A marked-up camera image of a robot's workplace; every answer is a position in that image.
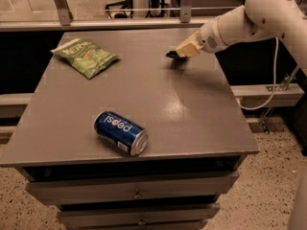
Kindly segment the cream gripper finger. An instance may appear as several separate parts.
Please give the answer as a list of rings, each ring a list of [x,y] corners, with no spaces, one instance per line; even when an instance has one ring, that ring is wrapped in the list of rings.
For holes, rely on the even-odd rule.
[[[201,49],[202,45],[195,38],[192,38],[180,43],[176,48],[176,52],[181,58],[190,58],[198,56]]]

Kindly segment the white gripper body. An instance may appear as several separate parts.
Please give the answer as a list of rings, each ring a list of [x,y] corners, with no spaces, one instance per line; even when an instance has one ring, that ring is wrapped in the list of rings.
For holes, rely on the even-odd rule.
[[[195,33],[196,48],[206,53],[218,53],[227,48],[218,30],[218,19],[206,21]]]

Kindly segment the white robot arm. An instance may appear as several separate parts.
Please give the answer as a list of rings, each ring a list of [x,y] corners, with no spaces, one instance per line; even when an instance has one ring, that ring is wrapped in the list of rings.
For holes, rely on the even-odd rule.
[[[307,74],[307,18],[295,0],[246,0],[209,19],[176,47],[179,57],[218,53],[240,42],[276,37]]]

